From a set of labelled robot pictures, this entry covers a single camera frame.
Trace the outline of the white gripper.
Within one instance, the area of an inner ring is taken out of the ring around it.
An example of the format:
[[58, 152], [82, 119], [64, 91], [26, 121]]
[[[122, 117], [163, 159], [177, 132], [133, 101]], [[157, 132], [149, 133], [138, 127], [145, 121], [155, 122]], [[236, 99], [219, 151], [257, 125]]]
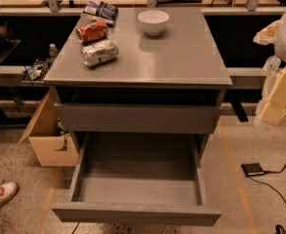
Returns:
[[[286, 62], [286, 12], [258, 32], [253, 41], [260, 45], [274, 44], [275, 55]], [[280, 71], [270, 70], [262, 90], [254, 125], [277, 126], [286, 116], [286, 66]]]

